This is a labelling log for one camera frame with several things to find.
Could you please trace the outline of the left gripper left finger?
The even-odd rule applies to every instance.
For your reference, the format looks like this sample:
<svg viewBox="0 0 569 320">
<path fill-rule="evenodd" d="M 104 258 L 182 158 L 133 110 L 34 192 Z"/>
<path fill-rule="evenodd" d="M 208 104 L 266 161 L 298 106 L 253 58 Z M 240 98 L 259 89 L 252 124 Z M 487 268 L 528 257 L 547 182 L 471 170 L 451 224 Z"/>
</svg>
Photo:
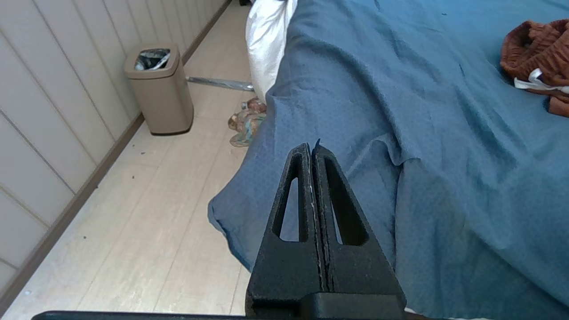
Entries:
<svg viewBox="0 0 569 320">
<path fill-rule="evenodd" d="M 281 238 L 287 201 L 297 181 L 297 241 Z M 302 318 L 301 300 L 325 291 L 321 231 L 309 144 L 286 160 L 245 298 L 251 318 Z"/>
</svg>

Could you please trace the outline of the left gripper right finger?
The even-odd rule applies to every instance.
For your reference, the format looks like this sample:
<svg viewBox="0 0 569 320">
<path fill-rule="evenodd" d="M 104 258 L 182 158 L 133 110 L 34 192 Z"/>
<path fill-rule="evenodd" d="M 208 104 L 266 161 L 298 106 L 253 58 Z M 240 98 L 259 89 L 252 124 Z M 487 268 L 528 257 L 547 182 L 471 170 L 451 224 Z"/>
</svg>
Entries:
<svg viewBox="0 0 569 320">
<path fill-rule="evenodd" d="M 312 169 L 325 290 L 392 296 L 405 307 L 405 294 L 347 177 L 333 152 L 319 142 Z"/>
</svg>

